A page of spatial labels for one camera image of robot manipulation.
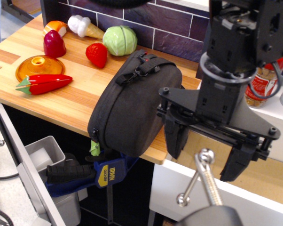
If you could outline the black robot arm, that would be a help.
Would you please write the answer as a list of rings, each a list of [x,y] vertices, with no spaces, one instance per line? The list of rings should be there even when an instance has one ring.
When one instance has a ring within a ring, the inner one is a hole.
[[[231,182],[250,161],[265,160],[280,131],[249,108],[244,94],[257,70],[283,57],[283,0],[212,0],[200,89],[161,88],[158,115],[177,158],[189,130],[232,147],[221,172]]]

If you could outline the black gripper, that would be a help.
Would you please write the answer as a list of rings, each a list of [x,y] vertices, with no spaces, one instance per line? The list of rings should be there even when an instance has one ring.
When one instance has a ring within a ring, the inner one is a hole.
[[[242,83],[202,81],[198,90],[161,88],[158,115],[164,120],[168,153],[180,156],[189,131],[206,135],[232,147],[220,180],[233,182],[250,161],[265,160],[281,132],[246,104]]]

